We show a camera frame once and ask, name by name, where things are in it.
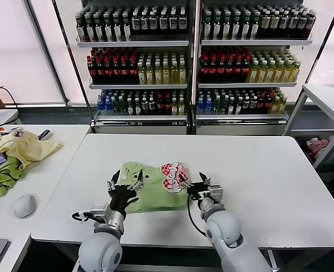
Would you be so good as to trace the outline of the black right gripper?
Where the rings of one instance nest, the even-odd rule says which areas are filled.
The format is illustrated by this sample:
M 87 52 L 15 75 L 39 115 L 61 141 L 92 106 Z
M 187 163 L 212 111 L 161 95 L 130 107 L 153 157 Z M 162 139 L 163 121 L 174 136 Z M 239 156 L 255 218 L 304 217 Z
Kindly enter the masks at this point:
M 209 186 L 211 183 L 211 179 L 201 172 L 199 172 L 199 176 L 202 182 L 193 183 L 190 183 L 182 175 L 179 176 L 180 186 L 182 189 L 186 190 L 188 201 L 198 201 L 210 197 Z

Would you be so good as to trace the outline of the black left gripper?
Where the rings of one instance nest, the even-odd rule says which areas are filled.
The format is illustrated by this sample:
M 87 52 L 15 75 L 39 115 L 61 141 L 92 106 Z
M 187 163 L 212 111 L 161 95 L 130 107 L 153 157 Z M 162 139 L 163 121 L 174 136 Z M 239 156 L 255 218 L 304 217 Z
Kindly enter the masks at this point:
M 116 185 L 119 179 L 120 170 L 111 177 L 110 181 L 107 182 L 108 194 L 110 196 L 110 209 L 113 211 L 125 211 L 125 208 L 133 203 L 137 194 L 141 191 L 143 184 L 143 170 L 141 169 L 137 181 L 132 185 Z

